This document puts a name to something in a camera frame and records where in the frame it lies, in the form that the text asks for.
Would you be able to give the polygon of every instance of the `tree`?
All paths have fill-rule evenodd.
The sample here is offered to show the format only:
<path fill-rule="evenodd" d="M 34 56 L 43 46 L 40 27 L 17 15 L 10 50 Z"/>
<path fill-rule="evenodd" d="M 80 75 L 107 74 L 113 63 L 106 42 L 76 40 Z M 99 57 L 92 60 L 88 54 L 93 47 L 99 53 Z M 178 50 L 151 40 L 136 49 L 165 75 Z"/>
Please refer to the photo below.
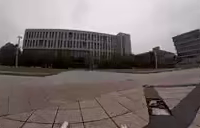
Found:
<path fill-rule="evenodd" d="M 13 66 L 15 64 L 17 45 L 10 42 L 6 43 L 0 49 L 1 63 L 3 65 Z"/>

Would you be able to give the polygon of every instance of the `plaza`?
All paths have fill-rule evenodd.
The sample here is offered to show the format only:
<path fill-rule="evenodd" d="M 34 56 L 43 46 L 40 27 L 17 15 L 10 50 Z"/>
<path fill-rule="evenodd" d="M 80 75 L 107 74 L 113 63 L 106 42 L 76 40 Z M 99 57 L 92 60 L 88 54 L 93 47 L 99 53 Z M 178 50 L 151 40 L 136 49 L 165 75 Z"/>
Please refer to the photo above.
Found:
<path fill-rule="evenodd" d="M 70 128 L 151 127 L 154 119 L 144 85 L 153 86 L 175 111 L 200 87 L 200 68 L 146 74 L 74 70 L 46 77 L 0 75 L 0 128 L 60 128 L 64 121 Z M 191 128 L 200 127 L 200 109 L 196 114 Z"/>

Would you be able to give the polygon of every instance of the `paved ground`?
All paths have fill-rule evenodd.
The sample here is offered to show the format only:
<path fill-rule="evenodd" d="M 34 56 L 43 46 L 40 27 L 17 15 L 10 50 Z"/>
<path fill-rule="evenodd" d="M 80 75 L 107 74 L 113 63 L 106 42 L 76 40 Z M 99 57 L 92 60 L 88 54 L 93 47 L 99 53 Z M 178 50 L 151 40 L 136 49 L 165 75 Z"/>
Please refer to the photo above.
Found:
<path fill-rule="evenodd" d="M 144 127 L 149 118 L 142 85 L 168 86 L 156 90 L 173 109 L 195 86 L 171 85 L 199 82 L 200 69 L 158 74 L 69 71 L 44 78 L 0 75 L 0 127 L 57 128 L 64 120 L 78 128 L 124 123 Z"/>

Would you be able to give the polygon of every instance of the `multi-story building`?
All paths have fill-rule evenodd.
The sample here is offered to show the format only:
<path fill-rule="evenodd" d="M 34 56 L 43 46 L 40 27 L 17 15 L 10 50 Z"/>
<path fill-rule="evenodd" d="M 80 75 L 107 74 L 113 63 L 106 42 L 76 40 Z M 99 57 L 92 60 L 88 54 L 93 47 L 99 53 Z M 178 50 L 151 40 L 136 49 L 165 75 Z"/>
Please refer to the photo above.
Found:
<path fill-rule="evenodd" d="M 130 55 L 130 35 L 117 35 L 65 29 L 26 29 L 23 52 L 55 51 L 74 58 L 110 59 Z"/>
<path fill-rule="evenodd" d="M 173 37 L 177 55 L 180 58 L 200 57 L 200 30 L 193 30 Z"/>
<path fill-rule="evenodd" d="M 180 58 L 200 56 L 200 30 L 193 30 L 173 37 L 173 42 Z"/>
<path fill-rule="evenodd" d="M 174 53 L 161 50 L 160 47 L 153 48 L 152 51 L 135 55 L 135 61 L 139 67 L 155 68 L 172 67 L 175 64 L 176 55 Z"/>

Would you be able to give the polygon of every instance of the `pole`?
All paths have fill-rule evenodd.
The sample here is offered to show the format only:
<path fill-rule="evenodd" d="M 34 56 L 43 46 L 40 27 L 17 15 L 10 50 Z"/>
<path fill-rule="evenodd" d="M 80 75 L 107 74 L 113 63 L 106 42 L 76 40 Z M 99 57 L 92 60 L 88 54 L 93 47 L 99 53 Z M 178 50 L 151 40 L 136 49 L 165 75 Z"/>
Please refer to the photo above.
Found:
<path fill-rule="evenodd" d="M 158 57 L 156 50 L 154 50 L 154 57 L 155 57 L 155 69 L 158 69 Z"/>
<path fill-rule="evenodd" d="M 15 59 L 15 67 L 16 68 L 18 67 L 18 51 L 19 51 L 19 45 L 20 45 L 20 41 L 21 41 L 22 37 L 18 36 L 17 38 L 18 38 L 18 44 L 17 44 L 18 46 L 16 48 L 16 59 Z"/>

